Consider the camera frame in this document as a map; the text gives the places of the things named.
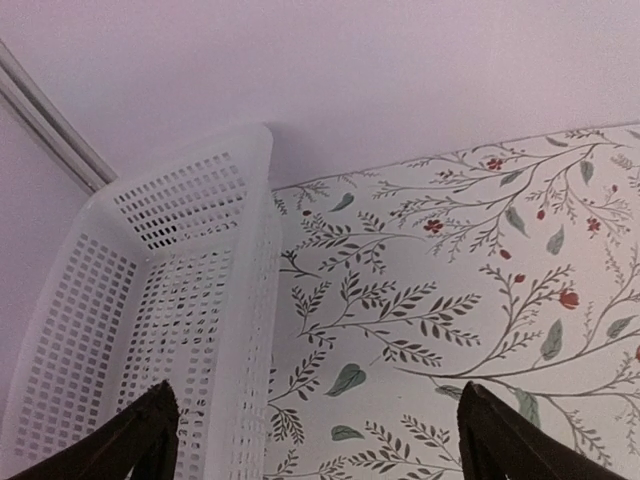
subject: wallpaper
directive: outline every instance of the wallpaper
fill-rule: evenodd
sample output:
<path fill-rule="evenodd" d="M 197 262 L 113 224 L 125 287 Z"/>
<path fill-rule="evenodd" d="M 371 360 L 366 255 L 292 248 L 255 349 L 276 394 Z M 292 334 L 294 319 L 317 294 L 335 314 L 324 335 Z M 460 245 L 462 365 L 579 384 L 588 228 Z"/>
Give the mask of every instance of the wallpaper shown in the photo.
<path fill-rule="evenodd" d="M 640 478 L 640 125 L 274 196 L 285 245 L 267 479 L 461 479 L 469 380 Z"/>

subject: white wall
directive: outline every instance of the white wall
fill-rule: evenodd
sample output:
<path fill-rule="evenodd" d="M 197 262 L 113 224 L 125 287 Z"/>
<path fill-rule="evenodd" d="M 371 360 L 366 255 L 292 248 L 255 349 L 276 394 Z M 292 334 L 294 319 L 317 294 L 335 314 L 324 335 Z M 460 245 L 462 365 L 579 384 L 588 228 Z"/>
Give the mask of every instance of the white wall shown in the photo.
<path fill-rule="evenodd" d="M 230 124 L 277 185 L 640 118 L 635 0 L 3 0 L 3 40 L 120 172 Z"/>
<path fill-rule="evenodd" d="M 31 311 L 86 199 L 0 104 L 0 415 Z"/>

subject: basket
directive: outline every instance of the basket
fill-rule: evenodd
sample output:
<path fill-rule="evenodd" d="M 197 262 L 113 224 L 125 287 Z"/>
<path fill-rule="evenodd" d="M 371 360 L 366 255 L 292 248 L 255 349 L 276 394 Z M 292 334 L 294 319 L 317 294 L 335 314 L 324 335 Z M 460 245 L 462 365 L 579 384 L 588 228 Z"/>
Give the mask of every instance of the basket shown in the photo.
<path fill-rule="evenodd" d="M 1 476 L 169 379 L 181 413 L 175 478 L 261 478 L 282 237 L 271 146 L 266 127 L 247 128 L 87 202 L 27 329 Z"/>

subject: green leaf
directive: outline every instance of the green leaf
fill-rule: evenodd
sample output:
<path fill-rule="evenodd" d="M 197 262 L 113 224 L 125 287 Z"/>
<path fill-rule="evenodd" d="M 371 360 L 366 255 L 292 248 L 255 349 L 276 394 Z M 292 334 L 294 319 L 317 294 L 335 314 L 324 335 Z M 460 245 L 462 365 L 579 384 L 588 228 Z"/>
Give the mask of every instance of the green leaf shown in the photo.
<path fill-rule="evenodd" d="M 396 465 L 397 465 L 397 463 L 387 463 L 384 467 L 382 467 L 378 471 L 378 473 L 386 473 L 389 470 L 391 470 L 392 468 L 394 468 Z"/>
<path fill-rule="evenodd" d="M 533 425 L 540 428 L 540 413 L 538 412 L 538 399 L 519 388 L 515 389 L 514 395 L 518 399 L 520 408 L 518 412 Z"/>
<path fill-rule="evenodd" d="M 367 374 L 363 370 L 360 370 L 360 365 L 356 363 L 348 363 L 342 368 L 342 370 L 340 370 L 333 387 L 331 387 L 325 395 L 328 395 L 329 397 L 337 397 L 347 390 L 357 387 L 366 379 Z"/>
<path fill-rule="evenodd" d="M 547 252 L 551 255 L 560 253 L 560 249 L 564 244 L 564 225 L 560 226 L 560 230 L 554 233 L 547 242 Z"/>
<path fill-rule="evenodd" d="M 520 215 L 518 215 L 518 211 L 516 210 L 516 207 L 507 208 L 507 211 L 505 212 L 505 216 L 507 217 L 507 222 L 509 222 L 509 225 L 511 225 L 516 230 L 518 230 L 525 237 L 529 237 L 529 235 L 527 235 L 527 230 L 524 225 L 524 220 L 522 220 Z"/>
<path fill-rule="evenodd" d="M 568 147 L 569 144 L 568 143 L 564 143 L 564 142 L 560 142 L 554 138 L 551 137 L 546 137 L 547 138 L 547 142 L 549 142 L 551 145 L 553 145 L 554 147 Z"/>
<path fill-rule="evenodd" d="M 618 335 L 622 333 L 622 331 L 627 328 L 629 322 L 636 318 L 636 315 L 631 315 L 630 317 L 619 318 L 615 322 L 613 322 L 609 328 L 607 328 L 607 337 L 609 338 L 618 338 Z"/>
<path fill-rule="evenodd" d="M 516 171 L 516 172 L 510 173 L 509 175 L 505 175 L 504 177 L 502 177 L 502 180 L 500 180 L 500 186 L 503 187 L 505 185 L 509 185 L 516 178 L 518 178 L 521 174 L 522 174 L 522 171 L 519 171 L 519 172 Z"/>
<path fill-rule="evenodd" d="M 542 358 L 549 361 L 558 356 L 560 350 L 562 350 L 562 322 L 558 319 L 551 325 L 547 338 L 540 347 L 540 353 Z"/>
<path fill-rule="evenodd" d="M 333 207 L 331 210 L 329 210 L 330 212 L 339 212 L 340 210 L 344 210 L 345 208 L 347 208 L 349 205 L 351 205 L 353 203 L 353 201 L 355 200 L 355 197 L 353 196 L 353 194 L 351 193 L 345 193 L 342 196 L 342 200 L 340 200 L 338 202 L 338 204 Z"/>
<path fill-rule="evenodd" d="M 580 173 L 582 174 L 585 185 L 589 185 L 589 180 L 593 177 L 593 163 L 587 160 L 580 162 Z"/>
<path fill-rule="evenodd" d="M 336 425 L 331 429 L 331 440 L 334 442 L 348 440 L 349 438 L 364 438 L 364 436 L 356 429 L 346 425 Z"/>
<path fill-rule="evenodd" d="M 440 395 L 446 395 L 447 397 L 451 397 L 454 400 L 460 400 L 460 397 L 462 397 L 462 389 L 454 387 L 453 385 L 441 385 L 436 388 L 436 393 L 439 393 Z"/>

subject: perforated basket side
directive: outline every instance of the perforated basket side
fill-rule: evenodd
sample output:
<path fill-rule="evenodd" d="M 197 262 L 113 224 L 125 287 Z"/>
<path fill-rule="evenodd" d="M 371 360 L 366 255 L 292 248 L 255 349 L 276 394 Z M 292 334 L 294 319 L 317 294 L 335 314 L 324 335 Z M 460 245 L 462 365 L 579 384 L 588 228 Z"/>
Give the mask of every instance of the perforated basket side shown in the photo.
<path fill-rule="evenodd" d="M 267 197 L 267 192 L 265 185 L 261 194 L 253 198 L 252 208 L 249 209 L 250 205 L 247 205 L 247 216 L 243 218 L 243 227 L 246 229 L 243 229 L 239 236 L 238 250 L 248 253 L 249 256 L 244 258 L 248 261 L 242 265 L 236 264 L 237 268 L 234 268 L 232 274 L 235 278 L 232 279 L 227 300 L 227 318 L 221 330 L 224 340 L 220 344 L 214 382 L 214 392 L 219 396 L 212 406 L 204 478 L 253 478 L 259 470 L 256 470 L 256 462 L 261 461 L 255 457 L 254 445 L 260 452 L 258 455 L 262 455 L 262 446 L 259 444 L 264 437 L 262 417 L 256 414 L 256 411 L 251 412 L 252 402 L 247 402 L 247 410 L 244 403 L 238 405 L 239 399 L 247 399 L 246 395 L 252 395 L 252 390 L 255 396 L 254 385 L 248 387 L 253 379 L 248 376 L 250 368 L 247 362 L 253 362 L 254 365 L 254 357 L 250 360 L 250 355 L 256 354 L 250 353 L 251 347 L 249 350 L 238 349 L 234 348 L 234 345 L 251 345 L 252 335 L 255 333 L 254 322 L 260 322 L 260 327 L 265 329 L 265 339 L 270 342 L 270 337 L 266 338 L 269 334 L 267 329 L 271 328 L 268 322 L 273 321 L 275 313 L 267 314 L 268 306 L 265 305 L 261 306 L 265 309 L 262 312 L 257 313 L 255 309 L 256 302 L 260 301 L 260 288 L 265 285 L 264 282 L 273 279 L 265 274 L 264 269 L 269 272 L 277 270 L 275 257 L 279 255 L 280 249 L 280 245 L 276 245 L 277 237 L 269 235 L 268 238 L 264 227 L 266 221 L 273 221 L 268 210 L 274 208 L 273 202 L 270 195 Z M 267 247 L 262 242 L 269 242 L 270 246 Z M 268 369 L 268 364 L 267 359 L 263 365 Z M 268 371 L 265 371 L 261 379 L 265 380 L 267 374 Z"/>
<path fill-rule="evenodd" d="M 261 478 L 267 433 L 265 410 L 271 366 L 277 277 L 282 236 L 279 216 L 269 194 L 257 246 L 252 291 L 251 331 L 245 363 L 244 388 L 229 441 L 229 480 Z"/>
<path fill-rule="evenodd" d="M 175 478 L 200 479 L 232 267 L 232 242 L 151 263 L 120 367 L 115 411 L 168 379 L 180 408 Z"/>
<path fill-rule="evenodd" d="M 140 265 L 79 219 L 40 295 L 14 371 L 2 475 L 77 442 L 105 419 L 113 359 Z"/>
<path fill-rule="evenodd" d="M 215 237 L 239 228 L 247 195 L 266 182 L 272 142 L 261 125 L 202 140 L 149 160 L 152 173 L 114 182 L 96 201 L 151 252 Z"/>

